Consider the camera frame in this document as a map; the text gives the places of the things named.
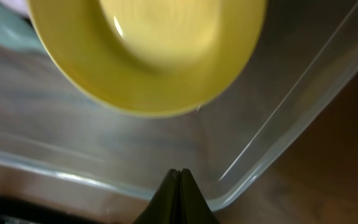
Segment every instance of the yellow bowl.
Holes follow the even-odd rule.
[[[265,0],[223,0],[217,44],[196,64],[157,71],[120,44],[97,0],[28,0],[32,22],[79,89],[124,113],[173,116],[223,92],[240,74],[262,28]]]

